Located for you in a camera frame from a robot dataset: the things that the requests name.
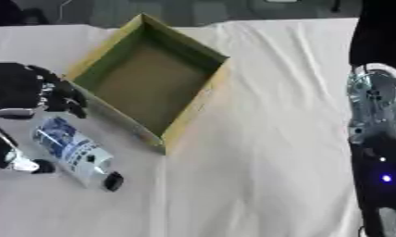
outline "cardboard box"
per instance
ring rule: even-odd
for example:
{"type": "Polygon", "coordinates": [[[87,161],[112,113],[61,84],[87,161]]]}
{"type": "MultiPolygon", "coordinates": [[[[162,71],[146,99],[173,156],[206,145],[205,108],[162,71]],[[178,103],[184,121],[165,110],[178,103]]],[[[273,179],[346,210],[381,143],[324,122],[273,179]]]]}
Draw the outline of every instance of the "cardboard box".
{"type": "Polygon", "coordinates": [[[66,76],[92,109],[159,151],[169,152],[209,95],[227,78],[225,56],[140,15],[66,76]]]}

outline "water bottle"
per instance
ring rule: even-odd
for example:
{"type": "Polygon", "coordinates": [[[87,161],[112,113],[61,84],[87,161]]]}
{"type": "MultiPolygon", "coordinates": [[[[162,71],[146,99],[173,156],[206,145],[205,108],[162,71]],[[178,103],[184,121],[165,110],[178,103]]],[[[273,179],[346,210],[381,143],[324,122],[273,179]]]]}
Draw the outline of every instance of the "water bottle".
{"type": "Polygon", "coordinates": [[[100,185],[114,192],[124,181],[118,172],[109,171],[113,156],[61,117],[46,120],[32,139],[86,187],[100,185]]]}

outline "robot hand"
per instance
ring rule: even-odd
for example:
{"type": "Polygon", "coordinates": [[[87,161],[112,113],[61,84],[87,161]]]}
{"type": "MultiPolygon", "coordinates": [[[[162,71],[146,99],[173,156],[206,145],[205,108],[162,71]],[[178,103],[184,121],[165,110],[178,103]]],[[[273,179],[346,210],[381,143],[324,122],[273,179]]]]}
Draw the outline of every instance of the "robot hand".
{"type": "MultiPolygon", "coordinates": [[[[67,111],[84,119],[86,106],[82,93],[52,72],[18,63],[0,63],[1,119],[32,119],[36,108],[67,111]]],[[[15,140],[0,128],[0,168],[29,173],[55,170],[45,160],[29,160],[17,147],[15,140]]]]}

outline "robotic hand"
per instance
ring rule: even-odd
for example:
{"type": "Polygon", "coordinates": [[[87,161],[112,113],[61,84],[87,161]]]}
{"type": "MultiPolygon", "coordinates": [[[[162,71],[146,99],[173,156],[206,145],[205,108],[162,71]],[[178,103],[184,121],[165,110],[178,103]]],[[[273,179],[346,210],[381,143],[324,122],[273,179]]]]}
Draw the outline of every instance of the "robotic hand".
{"type": "MultiPolygon", "coordinates": [[[[84,96],[52,72],[18,63],[0,63],[1,119],[32,119],[36,108],[67,111],[84,119],[86,106],[84,96]]],[[[0,128],[0,168],[33,174],[54,172],[50,162],[30,160],[17,147],[15,140],[0,128]]]]}
{"type": "Polygon", "coordinates": [[[349,144],[368,237],[396,237],[396,1],[363,0],[351,44],[349,144]]]}

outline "white tablecloth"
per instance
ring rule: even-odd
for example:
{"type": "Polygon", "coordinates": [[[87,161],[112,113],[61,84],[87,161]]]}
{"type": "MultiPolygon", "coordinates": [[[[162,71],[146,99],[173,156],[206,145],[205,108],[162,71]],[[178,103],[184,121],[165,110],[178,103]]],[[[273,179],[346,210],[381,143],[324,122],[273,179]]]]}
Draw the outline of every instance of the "white tablecloth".
{"type": "MultiPolygon", "coordinates": [[[[78,128],[116,156],[116,193],[68,175],[0,170],[0,237],[342,237],[360,215],[346,143],[355,19],[238,21],[181,29],[230,60],[230,78],[173,156],[102,118],[78,128]]],[[[0,28],[0,61],[62,74],[111,30],[0,28]]],[[[0,121],[29,156],[40,118],[0,121]]]]}

